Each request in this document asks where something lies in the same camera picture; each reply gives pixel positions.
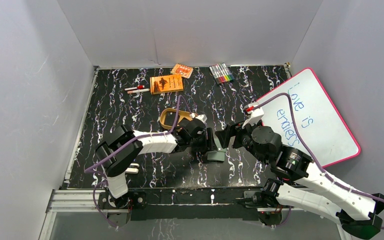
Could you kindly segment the mint green card holder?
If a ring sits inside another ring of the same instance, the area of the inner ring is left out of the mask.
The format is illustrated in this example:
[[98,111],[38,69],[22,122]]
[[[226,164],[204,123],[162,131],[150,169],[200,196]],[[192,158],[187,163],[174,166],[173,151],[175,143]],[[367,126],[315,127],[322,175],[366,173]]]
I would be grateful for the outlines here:
[[214,151],[208,151],[206,153],[206,159],[208,162],[223,163],[226,158],[226,152],[227,150],[225,148],[220,148]]

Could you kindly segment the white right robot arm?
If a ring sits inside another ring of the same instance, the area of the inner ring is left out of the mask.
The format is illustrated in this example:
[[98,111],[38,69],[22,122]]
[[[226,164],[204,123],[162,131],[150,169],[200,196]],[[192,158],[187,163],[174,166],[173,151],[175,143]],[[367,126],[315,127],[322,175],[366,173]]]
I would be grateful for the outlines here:
[[240,203],[247,208],[296,207],[328,218],[363,240],[381,231],[383,220],[378,213],[384,210],[384,195],[354,193],[350,185],[322,172],[309,155],[284,145],[281,136],[269,126],[239,122],[215,134],[223,148],[233,138],[234,149],[245,148],[257,160],[269,164],[276,175],[266,181],[261,192],[244,192]]

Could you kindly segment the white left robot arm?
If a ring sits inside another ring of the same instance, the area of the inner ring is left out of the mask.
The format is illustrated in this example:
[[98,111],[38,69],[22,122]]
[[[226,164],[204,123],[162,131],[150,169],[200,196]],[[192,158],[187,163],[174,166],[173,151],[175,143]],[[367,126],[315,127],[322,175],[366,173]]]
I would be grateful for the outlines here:
[[173,154],[188,148],[202,155],[217,151],[213,131],[206,121],[206,115],[191,113],[166,131],[144,132],[120,126],[109,138],[102,140],[95,154],[103,165],[110,202],[117,208],[129,203],[126,173],[131,171],[139,155]]

